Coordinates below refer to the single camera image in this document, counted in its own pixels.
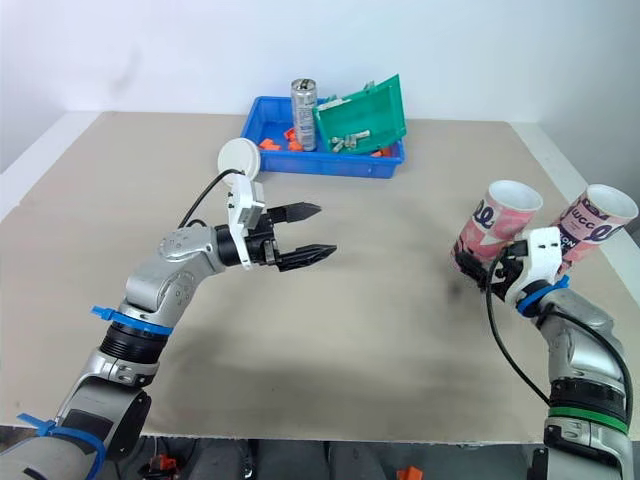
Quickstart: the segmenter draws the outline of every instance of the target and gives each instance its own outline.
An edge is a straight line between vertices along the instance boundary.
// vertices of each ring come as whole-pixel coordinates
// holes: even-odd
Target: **blue cable tie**
[[[86,480],[93,480],[96,477],[107,458],[107,449],[105,448],[104,443],[102,443],[102,440],[89,432],[85,432],[84,430],[68,427],[56,427],[56,422],[53,420],[40,420],[39,418],[33,417],[27,413],[21,413],[18,415],[18,418],[23,422],[36,427],[36,435],[39,437],[54,437],[57,435],[61,437],[77,438],[78,440],[82,440],[83,442],[91,445],[96,450],[96,457],[93,459],[93,465],[87,474]]]
[[[91,313],[99,316],[103,320],[113,320],[114,322],[122,323],[123,325],[127,325],[128,327],[142,330],[143,332],[167,336],[171,335],[171,332],[173,332],[173,328],[171,327],[156,325],[155,323],[143,322],[142,320],[138,320],[136,318],[120,313],[113,308],[94,306],[91,309]]]
[[[541,288],[540,290],[536,290],[531,295],[527,296],[523,300],[518,303],[517,310],[520,312],[520,315],[524,315],[524,311],[534,302],[537,302],[542,297],[544,297],[547,293],[553,292],[554,290],[558,290],[560,288],[569,288],[569,276],[565,275],[560,280],[558,280],[555,285],[549,285],[548,287]]]

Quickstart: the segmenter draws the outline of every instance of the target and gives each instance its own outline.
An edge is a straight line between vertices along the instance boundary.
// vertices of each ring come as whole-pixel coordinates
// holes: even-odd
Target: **orange object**
[[[287,142],[295,142],[296,140],[296,131],[293,127],[284,132],[284,138],[287,139]]]
[[[270,145],[274,145],[273,140],[270,138],[265,138],[263,141],[260,142],[259,147],[264,148],[265,150],[268,150],[267,147]]]
[[[289,150],[292,152],[302,152],[304,149],[296,140],[289,142]]]
[[[406,470],[396,472],[397,480],[422,480],[422,470],[416,467],[409,467]]]

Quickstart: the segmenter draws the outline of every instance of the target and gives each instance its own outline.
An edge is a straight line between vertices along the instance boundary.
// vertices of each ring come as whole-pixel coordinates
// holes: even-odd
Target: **paper cup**
[[[488,265],[540,208],[542,197],[530,186],[513,180],[493,182],[460,232],[451,256],[455,260],[456,253],[466,251]]]
[[[626,193],[607,185],[589,185],[551,224],[560,229],[562,265],[558,275],[637,216],[638,205]]]

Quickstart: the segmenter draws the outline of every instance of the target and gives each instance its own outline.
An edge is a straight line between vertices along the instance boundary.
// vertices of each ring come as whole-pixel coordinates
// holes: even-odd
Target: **beige table surface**
[[[0,224],[2,423],[49,418],[117,307],[128,275],[175,228],[243,117],[103,114]],[[490,336],[483,300],[448,251],[488,183],[566,202],[505,123],[411,121],[391,180],[261,174],[268,205],[324,211],[279,226],[283,250],[336,243],[312,268],[239,267],[203,282],[148,389],[146,431],[433,442],[539,441],[545,407]],[[224,189],[198,211],[226,223]],[[617,317],[640,372],[640,311],[604,257],[573,287]],[[546,390],[546,345],[497,305],[506,343]],[[632,437],[640,439],[639,422]]]

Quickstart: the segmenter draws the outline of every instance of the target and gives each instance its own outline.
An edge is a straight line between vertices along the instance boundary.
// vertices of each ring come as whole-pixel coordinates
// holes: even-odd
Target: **white circular sensor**
[[[253,180],[260,171],[260,150],[248,138],[234,138],[225,143],[218,153],[218,172],[230,168],[244,171],[249,180]],[[233,185],[233,175],[227,175],[223,182]]]

